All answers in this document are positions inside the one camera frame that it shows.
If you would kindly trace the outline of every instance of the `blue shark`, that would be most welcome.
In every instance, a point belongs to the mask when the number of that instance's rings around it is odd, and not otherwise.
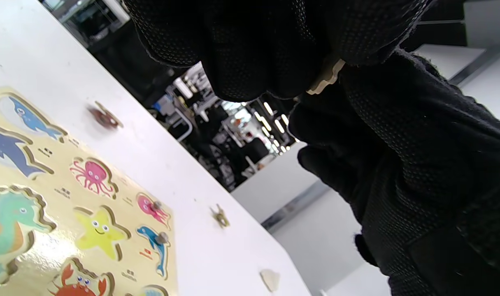
[[[47,127],[47,125],[37,116],[34,112],[23,105],[20,101],[9,97],[9,99],[14,103],[14,111],[18,114],[26,126],[33,131],[43,131],[47,133],[54,140],[58,138],[58,136],[62,135],[62,133],[56,129]]]
[[[36,172],[43,173],[42,169],[26,163],[26,156],[17,146],[18,143],[24,143],[24,141],[0,133],[0,158],[9,158],[26,177]]]
[[[139,229],[137,229],[137,232],[139,235],[147,238],[153,250],[158,252],[158,255],[160,255],[160,264],[156,267],[156,270],[160,270],[162,276],[165,278],[167,275],[167,270],[166,270],[167,245],[157,243],[156,237],[158,236],[158,234],[149,227],[142,226]]]

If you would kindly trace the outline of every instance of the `white tabletop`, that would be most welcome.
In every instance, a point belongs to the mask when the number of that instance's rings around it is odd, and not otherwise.
[[[275,296],[309,295],[272,236],[36,0],[0,1],[0,86],[21,92],[174,210],[182,296],[269,295],[263,268],[281,274]],[[95,123],[86,107],[96,100],[123,129]],[[216,204],[231,222],[225,230],[212,219]]]

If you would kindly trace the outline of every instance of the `gloved hand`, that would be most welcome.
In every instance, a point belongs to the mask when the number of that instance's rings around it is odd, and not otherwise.
[[[201,61],[215,94],[250,101],[305,92],[333,53],[383,62],[434,0],[124,0],[160,62]]]
[[[500,121],[403,51],[301,98],[298,159],[350,204],[395,296],[500,295]]]

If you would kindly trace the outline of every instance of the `wooden peg puzzle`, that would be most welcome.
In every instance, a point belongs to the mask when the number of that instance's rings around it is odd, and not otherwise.
[[[173,213],[0,88],[0,296],[177,296]]]

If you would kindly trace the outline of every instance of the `pink octopus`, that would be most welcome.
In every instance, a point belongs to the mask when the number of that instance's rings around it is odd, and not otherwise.
[[[114,193],[112,186],[107,187],[103,183],[107,180],[107,172],[98,163],[87,161],[85,167],[81,167],[80,161],[75,160],[73,166],[70,170],[76,180],[84,185],[84,188],[96,194],[104,194],[107,197],[111,197],[111,193]]]
[[[164,226],[169,228],[169,225],[167,225],[167,221],[169,220],[169,214],[164,212],[164,210],[161,208],[157,209],[154,205],[154,202],[149,197],[139,194],[137,196],[137,202],[142,212],[152,216],[153,218],[156,219],[156,221],[162,223]]]

